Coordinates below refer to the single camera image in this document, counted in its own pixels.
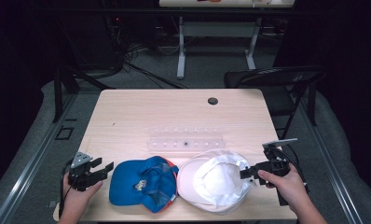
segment white cap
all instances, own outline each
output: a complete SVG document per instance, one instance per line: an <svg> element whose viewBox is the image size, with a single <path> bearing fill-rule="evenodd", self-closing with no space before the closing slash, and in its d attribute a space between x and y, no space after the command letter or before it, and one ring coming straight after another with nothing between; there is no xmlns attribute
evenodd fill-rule
<svg viewBox="0 0 371 224"><path fill-rule="evenodd" d="M218 215L236 209L252 188L249 179L240 179L240 170L249 166L241 155L212 149L187 161L179 170L179 195L194 206Z"/></svg>

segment chair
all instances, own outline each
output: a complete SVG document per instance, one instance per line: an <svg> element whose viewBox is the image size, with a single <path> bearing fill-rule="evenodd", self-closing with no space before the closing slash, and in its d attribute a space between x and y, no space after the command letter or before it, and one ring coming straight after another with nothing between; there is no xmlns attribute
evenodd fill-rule
<svg viewBox="0 0 371 224"><path fill-rule="evenodd" d="M324 77L323 67L312 65L227 72L224 82L228 89L261 90L272 117L288 116L286 125L283 128L276 128L277 131L283 130L282 135L278 136L284 139L307 88L309 88L308 107L312 110L309 112L314 115L315 83Z"/></svg>

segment human arm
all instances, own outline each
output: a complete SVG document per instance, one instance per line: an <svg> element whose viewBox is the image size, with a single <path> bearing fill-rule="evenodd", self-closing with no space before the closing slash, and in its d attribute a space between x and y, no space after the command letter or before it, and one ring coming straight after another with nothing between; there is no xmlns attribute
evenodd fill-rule
<svg viewBox="0 0 371 224"><path fill-rule="evenodd" d="M103 181L101 180L85 191L77 191L69 185L69 173L67 173L63 179L64 207L58 223L77 223L87 209L90 198L92 198L102 185Z"/></svg>
<svg viewBox="0 0 371 224"><path fill-rule="evenodd" d="M290 209L297 215L300 223L327 223L311 201L293 164L290 163L290 172L283 177L263 170L259 170L258 175L276 186L284 200L289 203Z"/></svg>

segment cap logo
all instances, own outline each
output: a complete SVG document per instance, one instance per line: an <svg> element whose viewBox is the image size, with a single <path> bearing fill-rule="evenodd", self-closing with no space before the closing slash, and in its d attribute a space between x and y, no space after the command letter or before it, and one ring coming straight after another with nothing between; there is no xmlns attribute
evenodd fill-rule
<svg viewBox="0 0 371 224"><path fill-rule="evenodd" d="M142 189L147 184L147 180L140 180L139 183L137 183L135 186L133 186L135 189L142 191Z"/></svg>

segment baseball cap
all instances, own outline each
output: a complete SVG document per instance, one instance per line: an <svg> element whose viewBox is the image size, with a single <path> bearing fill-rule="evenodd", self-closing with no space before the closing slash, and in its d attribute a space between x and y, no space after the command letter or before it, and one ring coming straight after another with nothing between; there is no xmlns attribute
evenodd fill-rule
<svg viewBox="0 0 371 224"><path fill-rule="evenodd" d="M173 203L177 195L177 173L177 166L160 156L123 161L113 172L110 203L118 206L143 204L157 213Z"/></svg>
<svg viewBox="0 0 371 224"><path fill-rule="evenodd" d="M240 179L240 170L250 166L242 155L211 149L187 161L177 176L179 195L210 213L225 215L235 210L252 188Z"/></svg>

